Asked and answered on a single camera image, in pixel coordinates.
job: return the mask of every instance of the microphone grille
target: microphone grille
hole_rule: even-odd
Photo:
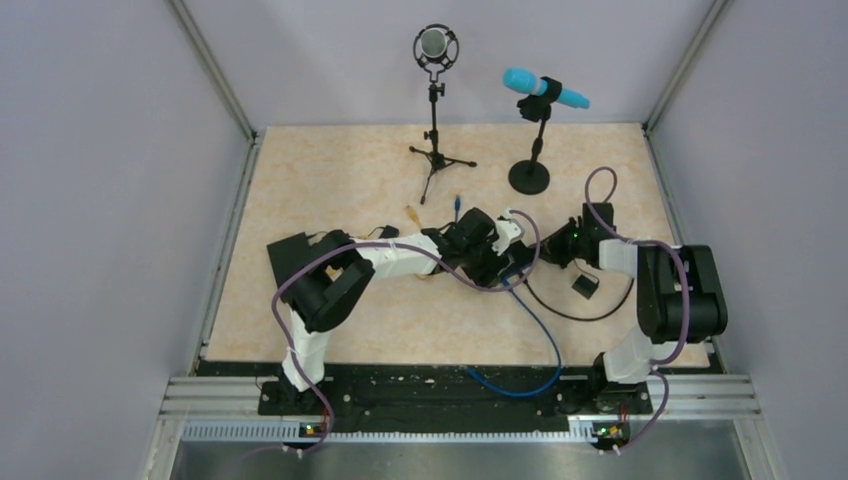
[[[439,58],[448,48],[445,32],[439,28],[428,28],[421,35],[421,51],[428,58]]]

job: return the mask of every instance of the wooden table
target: wooden table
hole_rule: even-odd
[[[638,124],[548,125],[540,160],[550,187],[525,196],[507,182],[517,160],[529,158],[537,125],[454,125],[441,128],[440,149],[479,163],[455,165],[433,178],[426,205],[419,205],[429,165],[409,145],[429,150],[424,125],[268,128],[233,251],[215,320],[208,360],[281,361],[285,337],[270,310],[275,283],[266,245],[298,232],[342,229],[367,235],[390,224],[401,235],[417,231],[405,213],[412,205],[424,226],[453,220],[456,194],[463,210],[476,206],[492,217],[505,208],[529,213],[547,236],[581,212],[583,184],[600,165],[619,175],[612,202],[615,223],[628,236],[671,241],[671,232]],[[593,198],[611,181],[599,175]],[[532,230],[525,242],[533,241]],[[575,315],[608,310],[624,293],[627,278],[600,272],[591,301],[571,289],[579,272],[540,262],[534,289],[552,306]],[[636,298],[600,322],[556,317],[517,289],[556,338],[567,365],[591,364],[636,324]],[[539,327],[509,294],[486,294],[450,275],[428,280],[402,277],[370,284],[351,316],[335,330],[328,362],[405,364],[555,364]],[[706,366],[702,345],[689,345],[676,365]]]

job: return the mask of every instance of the metal rack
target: metal rack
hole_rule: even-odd
[[[228,111],[239,123],[253,144],[245,159],[241,183],[230,215],[229,227],[222,244],[221,255],[216,266],[218,274],[208,289],[202,333],[196,348],[195,362],[189,368],[193,374],[197,360],[205,356],[205,349],[217,314],[218,302],[223,290],[223,281],[229,267],[235,236],[238,232],[242,212],[247,199],[250,180],[256,165],[261,136],[252,130],[238,104],[232,89],[215,62],[199,28],[182,0],[167,0],[174,15],[184,29],[197,58],[204,66],[213,84],[219,91]],[[646,146],[651,153],[657,182],[675,241],[685,243],[679,225],[679,212],[674,205],[672,188],[665,179],[661,159],[653,148],[654,127],[674,97],[678,85],[685,78],[693,61],[713,25],[730,2],[715,0],[701,27],[695,34],[677,71],[672,76],[664,93],[643,126]],[[177,459],[181,442],[302,442],[300,426],[306,422],[320,421],[317,417],[261,417],[257,413],[261,392],[257,382],[267,378],[257,377],[175,377],[169,382],[159,413],[153,444],[148,455],[146,478],[170,478]],[[711,421],[730,421],[738,438],[742,460],[747,474],[754,480],[782,478],[780,462],[775,446],[763,421],[759,401],[751,380],[738,374],[691,374],[669,375],[670,399],[667,411],[660,417],[661,424],[686,422],[700,425]],[[658,404],[662,396],[662,384],[651,377],[648,391],[652,402]],[[647,415],[635,415],[631,419],[647,420]],[[335,444],[409,444],[409,443],[573,443],[593,440],[593,422],[614,421],[612,415],[569,415],[570,429],[567,432],[521,433],[521,434],[331,434],[327,442]]]

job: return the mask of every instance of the black and white robotic arm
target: black and white robotic arm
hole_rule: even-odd
[[[613,224],[609,203],[593,204],[604,221]],[[644,382],[652,359],[664,358],[677,344],[681,332],[682,295],[671,257],[659,247],[637,246],[611,238],[588,214],[570,219],[541,242],[540,258],[565,268],[575,258],[602,270],[616,271],[637,280],[638,325],[621,344],[601,353],[595,361],[595,390],[628,390]],[[524,230],[507,210],[493,220],[473,208],[442,231],[425,228],[401,238],[377,240],[388,245],[411,245],[460,269],[474,284],[497,285],[502,278],[521,272],[533,260],[534,249],[520,240]],[[362,242],[341,230],[317,242],[305,233],[268,245],[277,285],[304,266],[334,249]],[[712,253],[706,246],[676,247],[686,265],[689,281],[690,326],[688,343],[724,331],[727,311]],[[441,266],[427,255],[401,248],[363,247],[329,258],[295,281],[281,300],[291,310],[293,344],[283,371],[297,391],[308,384],[292,362],[291,350],[313,383],[324,377],[324,356],[329,336],[353,310],[372,280],[401,275],[434,275]]]

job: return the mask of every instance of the white wall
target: white wall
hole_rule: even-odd
[[[245,152],[165,2],[0,2],[0,478],[141,473]]]
[[[459,37],[445,122],[521,122],[501,85],[522,66],[592,100],[553,121],[644,121],[711,0],[189,0],[254,125],[426,123],[412,58],[425,25]]]
[[[848,2],[734,2],[658,132],[791,478],[844,478]]]

